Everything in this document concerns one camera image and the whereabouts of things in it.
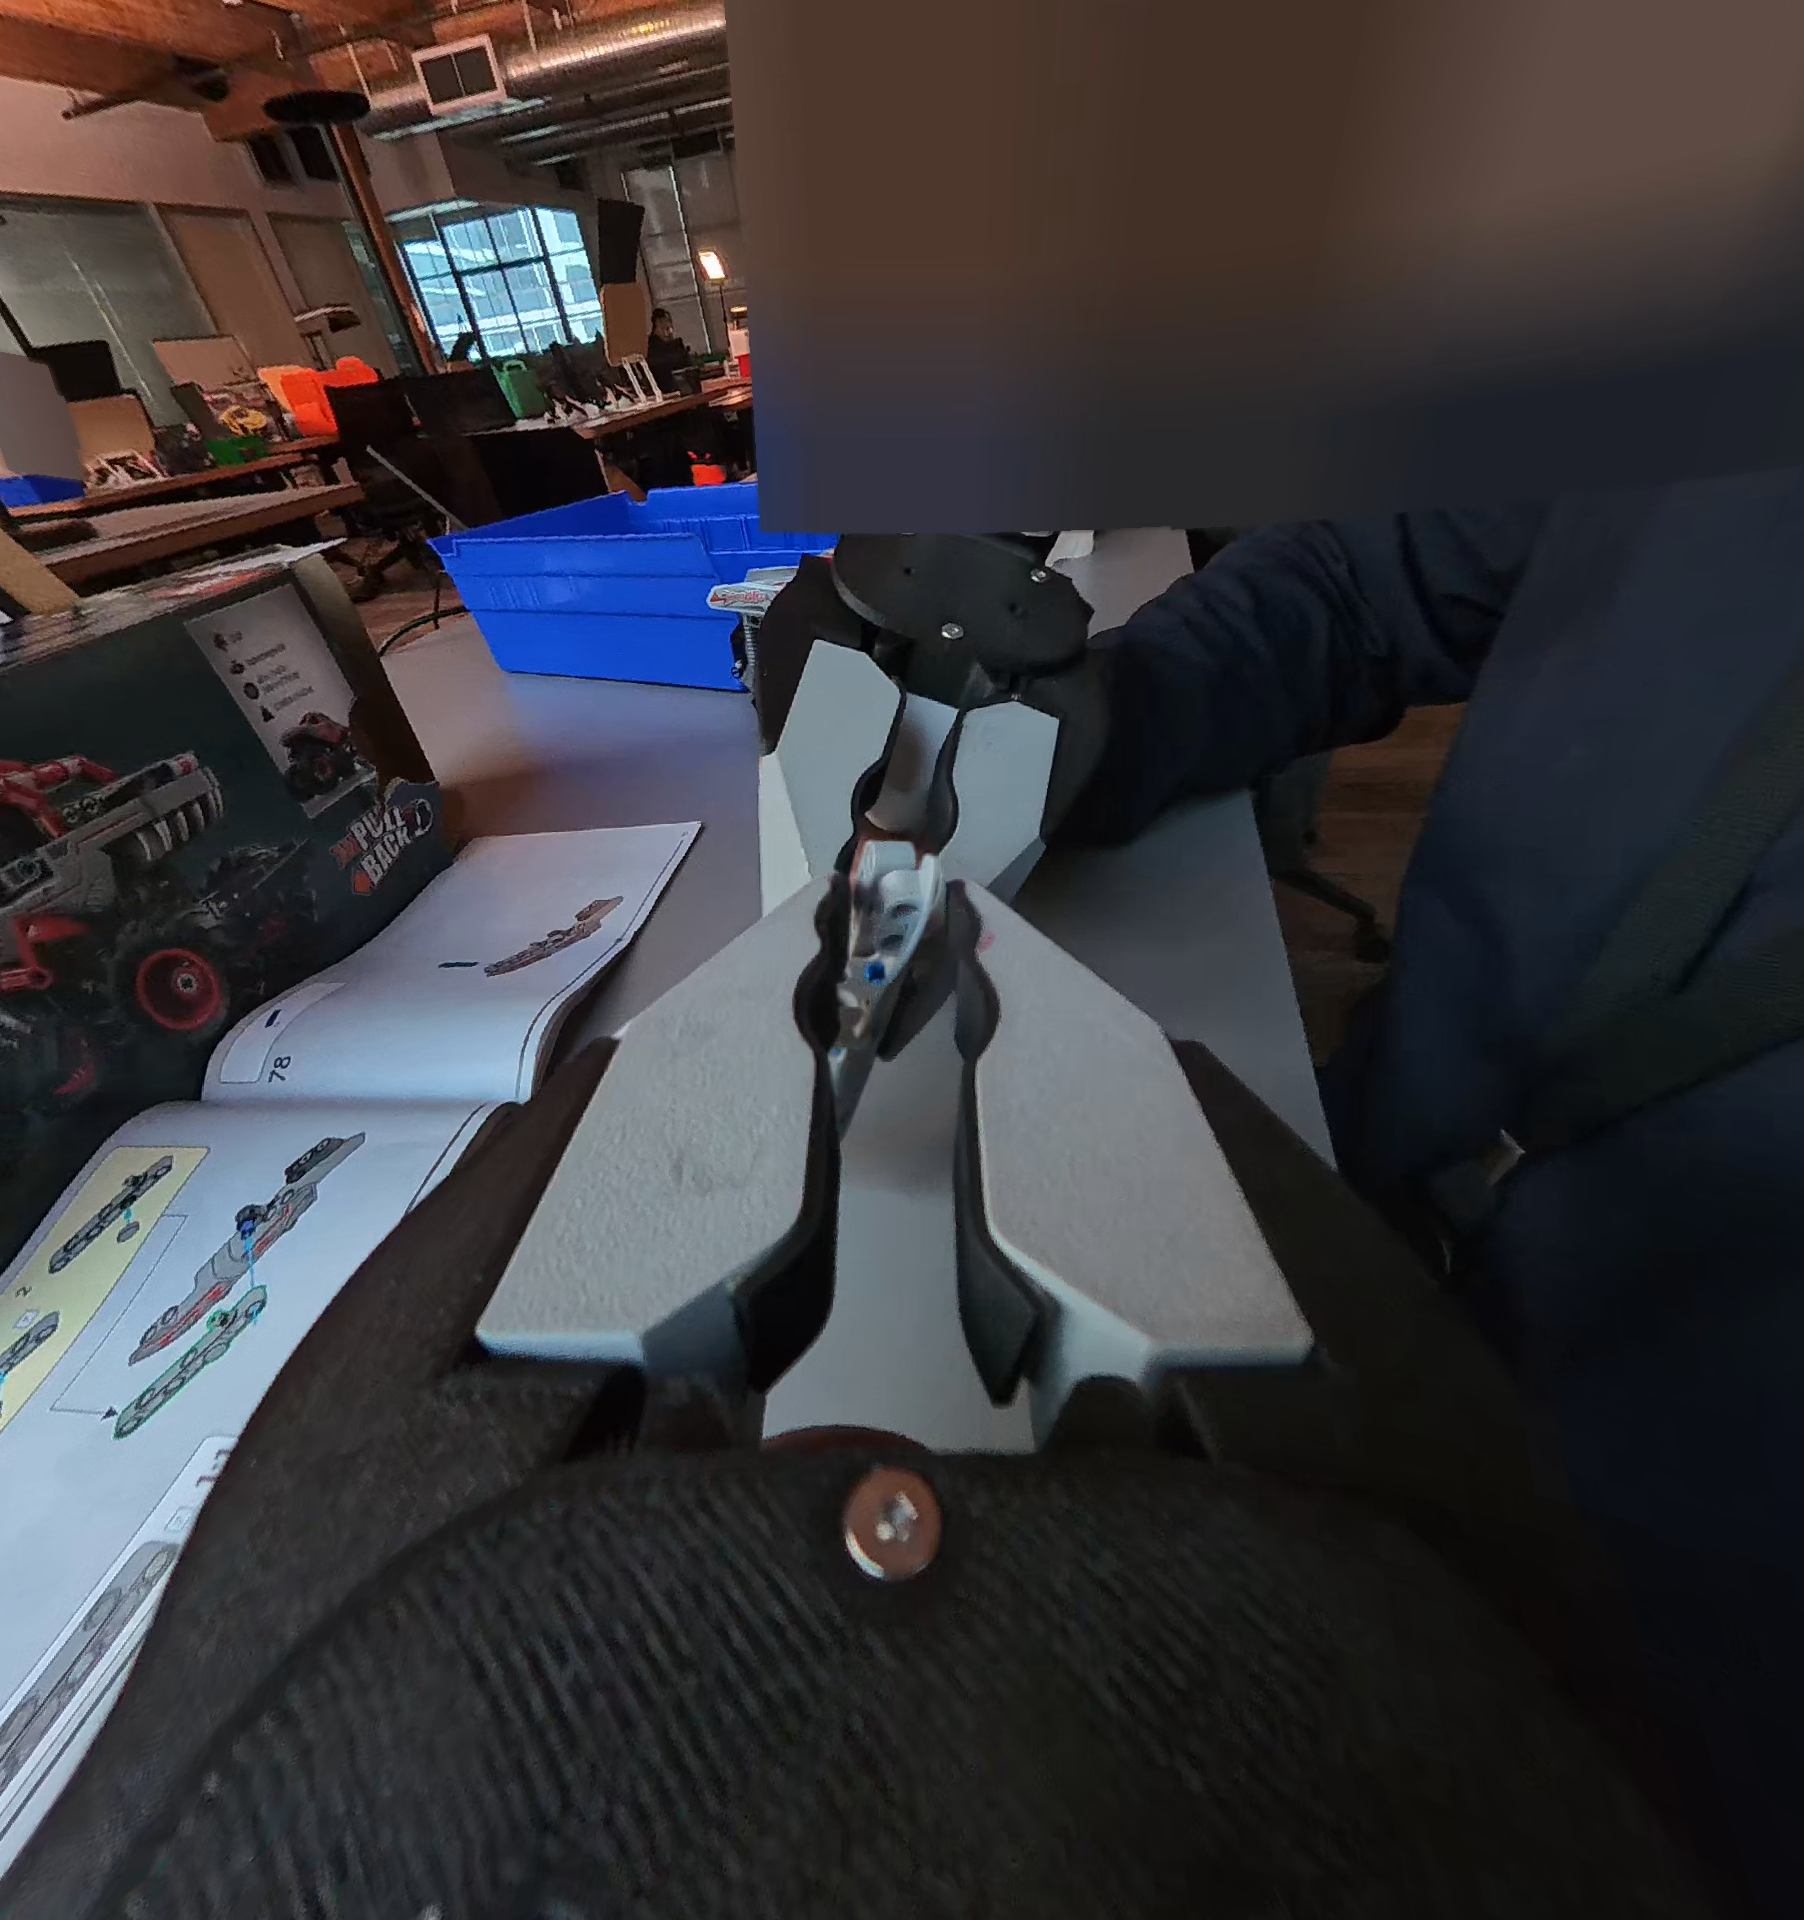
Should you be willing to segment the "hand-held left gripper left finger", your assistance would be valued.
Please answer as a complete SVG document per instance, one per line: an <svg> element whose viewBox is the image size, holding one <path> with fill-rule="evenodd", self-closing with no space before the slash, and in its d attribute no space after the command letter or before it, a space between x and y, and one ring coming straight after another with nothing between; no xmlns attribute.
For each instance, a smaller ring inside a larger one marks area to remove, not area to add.
<svg viewBox="0 0 1804 1920"><path fill-rule="evenodd" d="M837 1289L846 890L811 883L628 1022L479 1319L485 1352L769 1390Z"/></svg>

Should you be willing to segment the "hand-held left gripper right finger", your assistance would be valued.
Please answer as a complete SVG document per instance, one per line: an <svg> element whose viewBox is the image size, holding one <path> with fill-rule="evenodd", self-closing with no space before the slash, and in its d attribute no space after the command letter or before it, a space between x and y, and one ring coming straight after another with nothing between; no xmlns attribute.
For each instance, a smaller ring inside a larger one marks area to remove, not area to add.
<svg viewBox="0 0 1804 1920"><path fill-rule="evenodd" d="M956 1292L992 1405L1295 1371L1316 1348L1168 1033L1006 901L950 888Z"/></svg>

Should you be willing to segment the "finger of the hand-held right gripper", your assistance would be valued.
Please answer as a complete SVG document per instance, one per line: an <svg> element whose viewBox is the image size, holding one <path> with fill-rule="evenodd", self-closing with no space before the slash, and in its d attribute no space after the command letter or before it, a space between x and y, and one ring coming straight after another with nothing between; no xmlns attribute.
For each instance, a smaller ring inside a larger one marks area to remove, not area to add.
<svg viewBox="0 0 1804 1920"><path fill-rule="evenodd" d="M976 883L1012 901L1044 852L1056 720L1014 701L965 707L947 747L956 814L939 848L939 874L947 883Z"/></svg>
<svg viewBox="0 0 1804 1920"><path fill-rule="evenodd" d="M761 908L832 875L861 835L866 778L885 788L903 691L868 652L817 641L787 725L757 771Z"/></svg>

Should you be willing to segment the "grey lego piece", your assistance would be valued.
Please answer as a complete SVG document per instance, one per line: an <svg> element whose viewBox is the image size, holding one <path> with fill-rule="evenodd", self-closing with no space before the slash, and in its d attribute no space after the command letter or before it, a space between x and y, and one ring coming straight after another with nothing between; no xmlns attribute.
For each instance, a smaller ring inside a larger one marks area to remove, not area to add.
<svg viewBox="0 0 1804 1920"><path fill-rule="evenodd" d="M939 852L883 828L861 828L837 874L846 920L828 1075L843 1141L877 1061L909 1046L909 1023L928 1017L947 948L947 874Z"/></svg>

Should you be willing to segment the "person's right forearm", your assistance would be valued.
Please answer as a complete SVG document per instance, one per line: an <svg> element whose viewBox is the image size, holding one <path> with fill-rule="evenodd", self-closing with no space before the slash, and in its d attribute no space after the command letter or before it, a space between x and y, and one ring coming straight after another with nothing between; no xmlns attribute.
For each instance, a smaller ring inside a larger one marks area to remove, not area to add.
<svg viewBox="0 0 1804 1920"><path fill-rule="evenodd" d="M1061 847L1122 847L1179 803L1365 747L1466 701L1549 506L1271 526L1088 645L1076 725L1100 749Z"/></svg>

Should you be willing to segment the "dark monster truck lego box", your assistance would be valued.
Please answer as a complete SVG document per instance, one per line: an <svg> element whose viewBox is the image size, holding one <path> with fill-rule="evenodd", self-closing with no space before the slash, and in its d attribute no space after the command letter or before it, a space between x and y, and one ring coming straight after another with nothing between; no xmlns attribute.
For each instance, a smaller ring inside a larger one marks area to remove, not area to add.
<svg viewBox="0 0 1804 1920"><path fill-rule="evenodd" d="M0 1273L98 1146L454 859L326 557L0 628Z"/></svg>

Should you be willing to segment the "blue plastic bin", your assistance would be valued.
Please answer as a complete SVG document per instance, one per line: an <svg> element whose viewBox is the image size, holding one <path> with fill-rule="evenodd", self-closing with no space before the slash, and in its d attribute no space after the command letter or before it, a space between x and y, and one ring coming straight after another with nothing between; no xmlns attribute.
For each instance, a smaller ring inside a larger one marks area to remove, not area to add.
<svg viewBox="0 0 1804 1920"><path fill-rule="evenodd" d="M503 671L733 693L738 617L710 593L837 544L767 530L757 506L757 485L605 494L435 552Z"/></svg>

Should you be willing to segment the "open instruction booklet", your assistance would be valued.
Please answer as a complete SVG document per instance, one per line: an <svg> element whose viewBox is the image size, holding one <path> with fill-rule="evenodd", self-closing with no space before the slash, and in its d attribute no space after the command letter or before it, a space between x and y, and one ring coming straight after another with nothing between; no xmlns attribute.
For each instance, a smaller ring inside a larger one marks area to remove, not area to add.
<svg viewBox="0 0 1804 1920"><path fill-rule="evenodd" d="M0 1279L0 1878L108 1714L238 1436L650 920L703 826L469 842L129 1120Z"/></svg>

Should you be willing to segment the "black office chair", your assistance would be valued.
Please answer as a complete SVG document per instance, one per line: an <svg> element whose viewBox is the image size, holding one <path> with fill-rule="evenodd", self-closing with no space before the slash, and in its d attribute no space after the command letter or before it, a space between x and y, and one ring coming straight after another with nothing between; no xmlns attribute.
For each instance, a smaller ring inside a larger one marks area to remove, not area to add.
<svg viewBox="0 0 1804 1920"><path fill-rule="evenodd" d="M326 381L323 395L363 500L342 512L350 536L370 544L360 570L386 573L395 562L435 564L430 540L444 532L444 515L425 480L425 442L402 381Z"/></svg>

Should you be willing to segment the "person's dark blue torso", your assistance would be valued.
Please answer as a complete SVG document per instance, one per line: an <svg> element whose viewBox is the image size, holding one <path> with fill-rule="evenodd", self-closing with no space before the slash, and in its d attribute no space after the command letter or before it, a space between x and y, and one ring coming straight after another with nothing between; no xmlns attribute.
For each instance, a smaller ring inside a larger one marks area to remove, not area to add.
<svg viewBox="0 0 1804 1920"><path fill-rule="evenodd" d="M1804 465L1309 530L1310 747L1464 701L1347 1171L1441 1209L1804 1915Z"/></svg>

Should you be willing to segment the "wooden work table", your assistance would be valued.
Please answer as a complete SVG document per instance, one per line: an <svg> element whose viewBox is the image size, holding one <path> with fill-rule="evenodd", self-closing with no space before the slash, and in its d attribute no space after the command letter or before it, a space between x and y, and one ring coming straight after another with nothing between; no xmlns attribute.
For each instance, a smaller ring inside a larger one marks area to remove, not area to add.
<svg viewBox="0 0 1804 1920"><path fill-rule="evenodd" d="M71 587L127 586L187 564L242 557L269 544L310 544L364 504L347 464L311 488L129 501L120 489L90 504L18 508L13 532Z"/></svg>

